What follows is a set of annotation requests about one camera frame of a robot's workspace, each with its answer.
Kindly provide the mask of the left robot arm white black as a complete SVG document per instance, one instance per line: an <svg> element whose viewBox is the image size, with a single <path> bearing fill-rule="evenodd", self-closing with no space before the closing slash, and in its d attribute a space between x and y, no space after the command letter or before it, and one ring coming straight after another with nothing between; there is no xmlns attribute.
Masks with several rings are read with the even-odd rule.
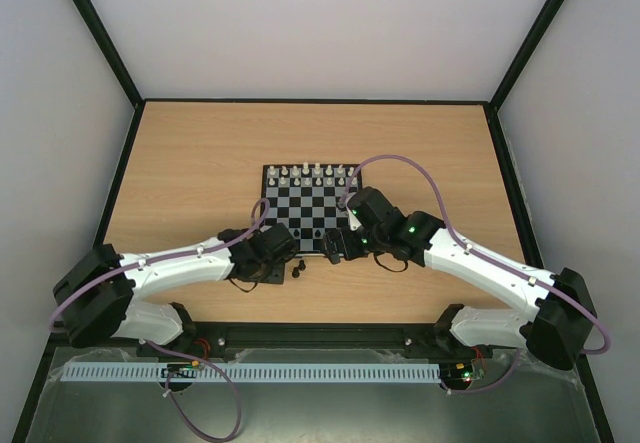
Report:
<svg viewBox="0 0 640 443"><path fill-rule="evenodd" d="M193 283L237 280L277 283L299 245L281 223L264 230L227 229L202 242L155 253L118 253L103 244L90 250L55 286L55 330L74 348L111 338L168 346L193 332L179 303L150 297Z"/></svg>

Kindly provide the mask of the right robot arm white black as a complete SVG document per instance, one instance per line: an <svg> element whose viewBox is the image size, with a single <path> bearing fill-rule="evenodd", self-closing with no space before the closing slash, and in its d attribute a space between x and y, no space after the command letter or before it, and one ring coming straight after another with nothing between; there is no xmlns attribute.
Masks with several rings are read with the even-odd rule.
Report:
<svg viewBox="0 0 640 443"><path fill-rule="evenodd" d="M372 187L351 194L342 208L347 224L327 231L322 243L332 263L389 254L453 275L505 303L503 310L453 306L436 330L443 352L455 355L478 345L526 349L558 370L572 369L585 353L596 313L578 272L553 273L511 260L460 236L436 216L404 215Z"/></svg>

